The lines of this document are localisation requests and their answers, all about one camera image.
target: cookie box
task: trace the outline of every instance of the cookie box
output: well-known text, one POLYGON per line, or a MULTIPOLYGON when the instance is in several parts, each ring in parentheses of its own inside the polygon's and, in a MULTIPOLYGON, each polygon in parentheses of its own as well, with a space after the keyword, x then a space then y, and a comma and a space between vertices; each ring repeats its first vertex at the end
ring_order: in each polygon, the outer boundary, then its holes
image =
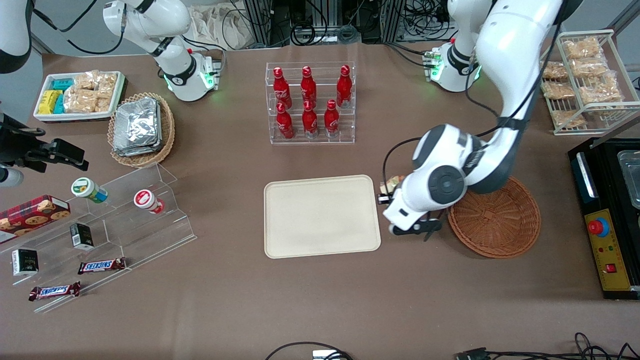
POLYGON ((71 214, 69 203, 42 195, 0 212, 0 243, 22 236, 71 214))

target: round wicker basket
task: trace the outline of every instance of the round wicker basket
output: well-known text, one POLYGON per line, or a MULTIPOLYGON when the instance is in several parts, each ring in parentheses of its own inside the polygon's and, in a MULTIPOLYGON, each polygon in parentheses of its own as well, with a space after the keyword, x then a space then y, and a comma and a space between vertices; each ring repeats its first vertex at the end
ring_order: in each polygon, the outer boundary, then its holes
MULTIPOLYGON (((151 152, 149 154, 140 154, 135 156, 119 156, 114 151, 111 151, 111 157, 116 159, 117 162, 130 167, 145 167, 151 163, 163 161, 171 148, 173 147, 173 141, 175 139, 175 123, 173 121, 173 113, 169 109, 166 101, 157 94, 143 92, 142 94, 136 94, 126 98, 122 103, 138 101, 144 97, 152 97, 160 103, 160 121, 162 123, 162 141, 163 147, 160 151, 151 152)), ((107 132, 107 141, 113 148, 113 126, 115 121, 115 113, 111 114, 109 120, 109 131, 107 132)))
POLYGON ((529 250, 540 234, 540 210, 513 176, 496 192, 467 194, 452 208, 449 223, 466 246, 488 258, 507 259, 529 250))

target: table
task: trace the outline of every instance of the table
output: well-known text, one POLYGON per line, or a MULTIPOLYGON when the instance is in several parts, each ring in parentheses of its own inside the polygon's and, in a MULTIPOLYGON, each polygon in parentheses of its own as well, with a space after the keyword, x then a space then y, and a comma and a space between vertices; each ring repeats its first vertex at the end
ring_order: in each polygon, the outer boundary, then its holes
MULTIPOLYGON (((417 48, 430 49, 432 44, 417 48)), ((394 237, 379 209, 382 245, 374 252, 272 260, 264 254, 262 191, 271 181, 367 174, 380 181, 395 143, 448 122, 470 133, 495 124, 464 94, 426 83, 422 71, 382 45, 285 47, 229 52, 220 90, 180 102, 156 77, 150 56, 45 55, 44 72, 119 70, 127 95, 155 92, 169 103, 177 135, 163 165, 178 177, 179 206, 198 239, 94 295, 46 315, 31 313, 28 290, 0 272, 4 359, 264 359, 291 341, 322 341, 359 359, 450 359, 459 351, 570 351, 576 331, 617 351, 638 346, 637 302, 602 300, 566 151, 585 140, 550 134, 538 102, 513 174, 538 201, 542 230, 519 258, 492 260, 466 249, 448 226, 426 243, 394 237), (356 57, 358 114, 353 145, 275 147, 264 108, 268 61, 356 57)), ((494 108, 486 76, 472 96, 494 108)), ((30 126, 86 150, 98 183, 132 169, 109 155, 105 122, 30 126)), ((394 153, 389 174, 411 170, 412 145, 394 153)), ((0 190, 0 208, 37 195, 71 197, 81 174, 50 165, 25 171, 19 188, 0 190)), ((278 359, 310 359, 311 348, 278 359)))

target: small black box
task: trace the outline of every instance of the small black box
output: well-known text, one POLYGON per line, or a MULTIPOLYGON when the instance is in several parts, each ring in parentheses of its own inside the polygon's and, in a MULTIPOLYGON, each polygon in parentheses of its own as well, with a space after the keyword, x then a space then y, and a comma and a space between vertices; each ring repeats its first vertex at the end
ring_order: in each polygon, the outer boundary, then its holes
POLYGON ((11 253, 14 275, 35 275, 38 272, 38 252, 31 249, 15 249, 11 253))
POLYGON ((91 229, 84 224, 75 223, 69 228, 74 247, 80 250, 93 250, 93 238, 91 229))

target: red cap bottle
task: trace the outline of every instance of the red cap bottle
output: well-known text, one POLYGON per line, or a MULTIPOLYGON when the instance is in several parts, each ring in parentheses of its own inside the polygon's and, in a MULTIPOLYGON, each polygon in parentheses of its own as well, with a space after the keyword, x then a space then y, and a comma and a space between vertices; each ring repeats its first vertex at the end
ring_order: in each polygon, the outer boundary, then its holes
POLYGON ((276 115, 276 121, 278 122, 278 129, 285 139, 291 139, 295 136, 296 132, 293 129, 293 123, 291 121, 291 115, 287 113, 285 104, 279 102, 276 105, 278 115, 276 115))
POLYGON ((336 102, 340 108, 348 108, 351 106, 351 69, 348 65, 340 68, 340 79, 338 79, 336 102))
POLYGON ((305 136, 309 139, 318 136, 318 117, 309 100, 303 102, 305 111, 302 113, 302 125, 305 127, 305 136))
POLYGON ((313 109, 316 108, 316 81, 311 76, 311 68, 305 66, 302 68, 302 81, 300 81, 302 90, 302 101, 310 101, 313 109))
POLYGON ((326 135, 330 138, 335 138, 340 134, 338 130, 338 120, 340 119, 340 114, 338 110, 335 109, 335 100, 329 100, 326 102, 326 111, 324 112, 324 130, 326 131, 326 135))
POLYGON ((289 84, 282 75, 282 69, 279 67, 273 68, 273 91, 276 93, 276 99, 278 102, 285 104, 287 109, 291 108, 291 93, 289 91, 289 84))

